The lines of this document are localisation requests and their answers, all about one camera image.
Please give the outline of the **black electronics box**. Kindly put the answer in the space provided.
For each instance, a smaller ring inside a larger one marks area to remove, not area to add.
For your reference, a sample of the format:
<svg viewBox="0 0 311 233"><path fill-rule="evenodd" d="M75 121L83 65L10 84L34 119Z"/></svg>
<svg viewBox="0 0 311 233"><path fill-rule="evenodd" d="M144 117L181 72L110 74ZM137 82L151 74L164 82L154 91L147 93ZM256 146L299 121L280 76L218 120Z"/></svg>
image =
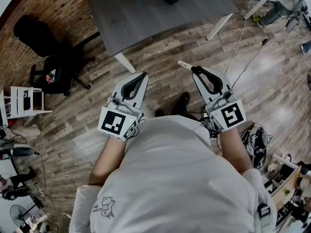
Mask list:
<svg viewBox="0 0 311 233"><path fill-rule="evenodd" d="M203 117L200 119L201 126L205 127L209 131L210 138L217 138L220 132L218 126L210 117Z"/></svg>

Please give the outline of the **person's black trouser leg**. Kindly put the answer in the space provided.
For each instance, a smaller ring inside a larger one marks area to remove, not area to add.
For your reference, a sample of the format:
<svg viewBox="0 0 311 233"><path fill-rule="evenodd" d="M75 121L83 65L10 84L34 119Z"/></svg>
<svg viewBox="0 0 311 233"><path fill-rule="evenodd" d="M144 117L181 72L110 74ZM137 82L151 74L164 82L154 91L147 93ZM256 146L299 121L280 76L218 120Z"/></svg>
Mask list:
<svg viewBox="0 0 311 233"><path fill-rule="evenodd" d="M187 105L187 101L179 100L172 109L171 115L182 116L199 122L199 119L187 112Z"/></svg>

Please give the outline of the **grey rounded device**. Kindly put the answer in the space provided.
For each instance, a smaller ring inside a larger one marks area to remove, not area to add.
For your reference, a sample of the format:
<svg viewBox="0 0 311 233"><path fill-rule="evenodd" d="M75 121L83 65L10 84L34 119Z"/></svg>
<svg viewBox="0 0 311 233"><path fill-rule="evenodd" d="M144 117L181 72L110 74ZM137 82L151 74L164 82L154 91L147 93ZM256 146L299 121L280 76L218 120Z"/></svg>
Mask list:
<svg viewBox="0 0 311 233"><path fill-rule="evenodd" d="M34 149L27 144L16 143L12 146L13 157L26 157L34 154L34 152Z"/></svg>

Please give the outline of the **person's white t-shirt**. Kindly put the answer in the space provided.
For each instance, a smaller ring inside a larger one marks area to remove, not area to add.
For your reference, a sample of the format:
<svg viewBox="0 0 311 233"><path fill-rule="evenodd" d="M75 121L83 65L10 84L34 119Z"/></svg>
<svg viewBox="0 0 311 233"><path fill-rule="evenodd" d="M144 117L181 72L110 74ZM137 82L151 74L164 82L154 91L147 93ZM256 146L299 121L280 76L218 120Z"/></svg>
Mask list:
<svg viewBox="0 0 311 233"><path fill-rule="evenodd" d="M69 233L275 233L276 206L261 174L240 174L211 150L198 121L139 124L104 185L77 189ZM269 217L257 208L266 203Z"/></svg>

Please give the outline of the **person's right forearm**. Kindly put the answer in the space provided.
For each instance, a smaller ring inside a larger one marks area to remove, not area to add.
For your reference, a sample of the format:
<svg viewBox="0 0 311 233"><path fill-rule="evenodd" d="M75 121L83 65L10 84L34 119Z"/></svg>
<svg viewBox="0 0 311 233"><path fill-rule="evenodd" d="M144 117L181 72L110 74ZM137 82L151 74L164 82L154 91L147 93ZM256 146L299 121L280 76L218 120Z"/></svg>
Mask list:
<svg viewBox="0 0 311 233"><path fill-rule="evenodd" d="M240 173L253 168L248 152L242 143L237 128L220 132L222 156Z"/></svg>

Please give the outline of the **white table leg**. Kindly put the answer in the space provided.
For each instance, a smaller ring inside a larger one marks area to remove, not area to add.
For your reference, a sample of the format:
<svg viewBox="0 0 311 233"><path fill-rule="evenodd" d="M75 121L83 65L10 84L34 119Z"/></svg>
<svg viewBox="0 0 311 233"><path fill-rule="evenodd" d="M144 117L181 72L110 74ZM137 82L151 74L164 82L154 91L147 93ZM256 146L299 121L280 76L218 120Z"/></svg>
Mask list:
<svg viewBox="0 0 311 233"><path fill-rule="evenodd" d="M122 52L114 55L114 57L126 68L128 69L131 73L135 73L136 69L132 66L130 61L124 56Z"/></svg>
<svg viewBox="0 0 311 233"><path fill-rule="evenodd" d="M211 40L219 30L225 25L225 23L232 17L233 13L221 17L218 22L215 24L211 32L207 35L207 40Z"/></svg>

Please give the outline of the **person's right black shoe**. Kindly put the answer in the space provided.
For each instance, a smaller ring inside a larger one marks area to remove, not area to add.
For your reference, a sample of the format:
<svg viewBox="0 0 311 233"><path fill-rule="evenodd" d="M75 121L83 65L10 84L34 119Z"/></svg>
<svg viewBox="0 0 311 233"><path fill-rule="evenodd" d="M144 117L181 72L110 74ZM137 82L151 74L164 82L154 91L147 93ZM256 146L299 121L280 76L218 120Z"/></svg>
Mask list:
<svg viewBox="0 0 311 233"><path fill-rule="evenodd" d="M190 102L190 94L189 92L185 92L181 95L180 97L180 102L182 105L184 105L185 107L188 106L189 102Z"/></svg>

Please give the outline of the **wooden crate with clutter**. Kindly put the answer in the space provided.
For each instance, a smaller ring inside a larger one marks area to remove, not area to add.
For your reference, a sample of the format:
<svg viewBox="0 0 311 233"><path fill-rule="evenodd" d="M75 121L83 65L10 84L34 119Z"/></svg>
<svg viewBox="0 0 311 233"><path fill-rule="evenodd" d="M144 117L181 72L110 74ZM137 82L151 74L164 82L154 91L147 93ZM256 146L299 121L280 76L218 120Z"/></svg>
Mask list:
<svg viewBox="0 0 311 233"><path fill-rule="evenodd" d="M303 233L311 224L311 164L273 154L267 170L264 186L276 205L276 232Z"/></svg>

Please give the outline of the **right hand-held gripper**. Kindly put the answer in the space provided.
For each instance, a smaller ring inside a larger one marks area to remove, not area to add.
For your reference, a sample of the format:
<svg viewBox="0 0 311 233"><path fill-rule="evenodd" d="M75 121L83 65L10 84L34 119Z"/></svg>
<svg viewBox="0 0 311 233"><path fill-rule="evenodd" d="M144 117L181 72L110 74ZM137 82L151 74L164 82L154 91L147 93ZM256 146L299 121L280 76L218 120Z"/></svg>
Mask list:
<svg viewBox="0 0 311 233"><path fill-rule="evenodd" d="M225 74L202 66L192 67L191 71L199 93L207 104L207 115L217 130L225 132L246 122L242 100L237 99L234 91L230 90L231 84ZM213 89L208 87L201 75L206 76Z"/></svg>

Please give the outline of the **white pen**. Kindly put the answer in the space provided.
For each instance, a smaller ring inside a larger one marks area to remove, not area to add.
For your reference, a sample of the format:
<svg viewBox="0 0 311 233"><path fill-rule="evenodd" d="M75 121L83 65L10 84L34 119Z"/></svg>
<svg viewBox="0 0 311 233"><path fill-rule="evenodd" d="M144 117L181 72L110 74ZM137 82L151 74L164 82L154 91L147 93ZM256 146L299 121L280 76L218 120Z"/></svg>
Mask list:
<svg viewBox="0 0 311 233"><path fill-rule="evenodd" d="M178 61L178 64L179 64L181 67L184 67L184 68L186 68L186 69L188 69L188 70L190 70L190 71L193 71L193 70L194 70L194 67L193 67L192 65L190 65L190 64L188 64L188 63L186 63L186 62L184 62L184 61L179 60L179 61Z"/></svg>

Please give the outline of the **pair of sneakers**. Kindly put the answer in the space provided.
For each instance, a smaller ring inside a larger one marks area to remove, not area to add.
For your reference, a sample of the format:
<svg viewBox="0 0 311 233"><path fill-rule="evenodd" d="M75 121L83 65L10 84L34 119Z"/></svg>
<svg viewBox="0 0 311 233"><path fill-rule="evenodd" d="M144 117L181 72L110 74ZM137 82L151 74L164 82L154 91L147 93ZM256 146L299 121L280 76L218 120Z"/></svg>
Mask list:
<svg viewBox="0 0 311 233"><path fill-rule="evenodd" d="M259 123L253 123L245 130L241 140L247 150L253 168L260 170L265 164L268 144L272 135L267 134L267 128Z"/></svg>

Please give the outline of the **black office chair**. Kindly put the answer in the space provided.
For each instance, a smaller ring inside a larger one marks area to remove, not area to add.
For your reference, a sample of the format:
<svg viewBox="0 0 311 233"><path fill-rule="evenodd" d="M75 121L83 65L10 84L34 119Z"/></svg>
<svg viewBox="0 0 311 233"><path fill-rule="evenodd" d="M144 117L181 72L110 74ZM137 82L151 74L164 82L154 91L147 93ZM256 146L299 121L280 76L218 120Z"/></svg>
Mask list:
<svg viewBox="0 0 311 233"><path fill-rule="evenodd" d="M14 35L38 56L45 58L42 70L37 70L36 65L31 67L30 85L32 87L41 88L46 94L63 94L66 97L70 95L73 80L86 90L91 88L91 85L85 85L77 77L77 73L86 64L95 61L94 56L83 57L82 47L99 36L99 32L73 47L58 42L46 23L24 15L15 24ZM53 83L46 81L46 75L49 73L55 75Z"/></svg>

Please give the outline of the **black headset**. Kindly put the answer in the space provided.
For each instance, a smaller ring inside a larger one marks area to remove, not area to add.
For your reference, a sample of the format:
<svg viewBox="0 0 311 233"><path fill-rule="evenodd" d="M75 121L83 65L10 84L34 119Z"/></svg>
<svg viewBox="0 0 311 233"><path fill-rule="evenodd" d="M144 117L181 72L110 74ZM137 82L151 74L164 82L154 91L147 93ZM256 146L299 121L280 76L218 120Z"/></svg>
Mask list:
<svg viewBox="0 0 311 233"><path fill-rule="evenodd" d="M19 197L26 197L31 194L31 188L28 186L20 186L16 189L12 186L7 187L1 192L2 198L5 200L15 200Z"/></svg>

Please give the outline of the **beige cloth bag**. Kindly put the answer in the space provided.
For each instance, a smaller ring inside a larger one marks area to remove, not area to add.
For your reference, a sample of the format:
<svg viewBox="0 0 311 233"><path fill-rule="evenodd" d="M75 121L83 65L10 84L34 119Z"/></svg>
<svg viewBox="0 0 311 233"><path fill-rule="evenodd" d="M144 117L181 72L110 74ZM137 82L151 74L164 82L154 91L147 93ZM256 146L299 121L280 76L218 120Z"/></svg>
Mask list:
<svg viewBox="0 0 311 233"><path fill-rule="evenodd" d="M31 127L19 127L12 129L12 134L16 136L17 139L30 141L41 135L41 130L34 124Z"/></svg>

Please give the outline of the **blue and white shoe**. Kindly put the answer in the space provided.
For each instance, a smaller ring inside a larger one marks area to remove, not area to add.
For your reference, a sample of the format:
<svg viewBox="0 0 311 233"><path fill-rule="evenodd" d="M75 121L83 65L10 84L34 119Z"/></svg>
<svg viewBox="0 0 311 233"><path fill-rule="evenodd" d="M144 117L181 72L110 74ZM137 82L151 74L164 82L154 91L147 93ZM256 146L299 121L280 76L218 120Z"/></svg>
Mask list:
<svg viewBox="0 0 311 233"><path fill-rule="evenodd" d="M311 40L300 45L303 54L311 54Z"/></svg>

